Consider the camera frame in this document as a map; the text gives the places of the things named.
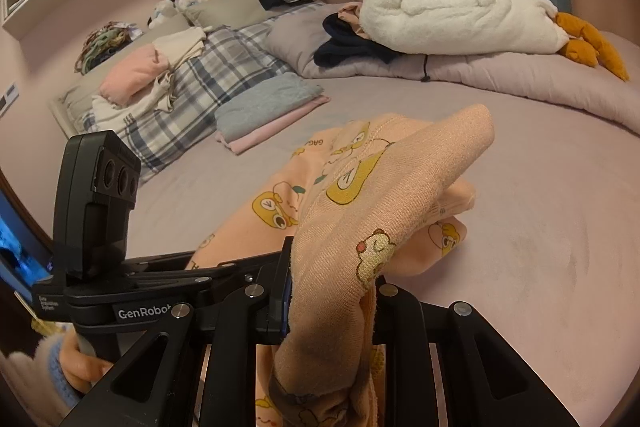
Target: light switch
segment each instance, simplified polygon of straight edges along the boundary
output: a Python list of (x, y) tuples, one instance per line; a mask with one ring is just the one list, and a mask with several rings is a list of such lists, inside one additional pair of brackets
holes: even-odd
[(18, 88), (15, 87), (15, 84), (12, 84), (9, 86), (9, 89), (0, 96), (0, 116), (4, 115), (16, 98), (18, 98)]

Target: sleeve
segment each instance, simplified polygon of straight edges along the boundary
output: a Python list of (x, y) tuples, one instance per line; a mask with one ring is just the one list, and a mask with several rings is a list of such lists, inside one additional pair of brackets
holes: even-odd
[(62, 337), (43, 339), (33, 359), (24, 353), (6, 358), (0, 353), (2, 376), (38, 427), (56, 427), (80, 399), (58, 362)]

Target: metal screw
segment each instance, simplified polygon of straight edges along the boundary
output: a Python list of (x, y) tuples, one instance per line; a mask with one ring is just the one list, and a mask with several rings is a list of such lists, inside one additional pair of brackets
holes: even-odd
[(176, 319), (181, 319), (183, 317), (186, 317), (187, 315), (189, 315), (189, 313), (190, 313), (189, 306), (184, 303), (176, 304), (173, 308), (171, 308), (171, 314)]
[(461, 315), (462, 317), (466, 317), (467, 315), (471, 315), (473, 308), (471, 307), (470, 304), (460, 301), (460, 302), (456, 302), (453, 305), (453, 311), (455, 311), (458, 315)]
[(398, 288), (392, 284), (383, 284), (378, 290), (385, 297), (395, 297), (398, 295)]
[(244, 289), (244, 293), (247, 297), (251, 297), (253, 299), (254, 297), (262, 295), (264, 293), (264, 288), (259, 284), (250, 284)]

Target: mattress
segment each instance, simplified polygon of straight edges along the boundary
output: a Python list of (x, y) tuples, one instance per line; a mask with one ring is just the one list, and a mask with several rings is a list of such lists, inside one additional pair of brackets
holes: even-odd
[[(582, 427), (599, 426), (640, 365), (640, 140), (578, 110), (443, 82), (320, 80), (332, 101), (234, 156), (212, 137), (144, 185), (129, 256), (193, 250), (314, 132), (382, 112), (438, 120), (484, 103), (495, 142), (467, 171), (468, 237), (419, 277), (422, 301), (465, 300)], [(228, 252), (233, 259), (234, 252)]]

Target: folded blue garment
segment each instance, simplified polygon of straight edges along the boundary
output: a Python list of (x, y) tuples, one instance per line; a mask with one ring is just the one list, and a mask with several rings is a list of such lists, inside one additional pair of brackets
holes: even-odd
[(268, 78), (220, 106), (215, 112), (218, 131), (227, 143), (237, 140), (310, 102), (323, 91), (295, 73)]

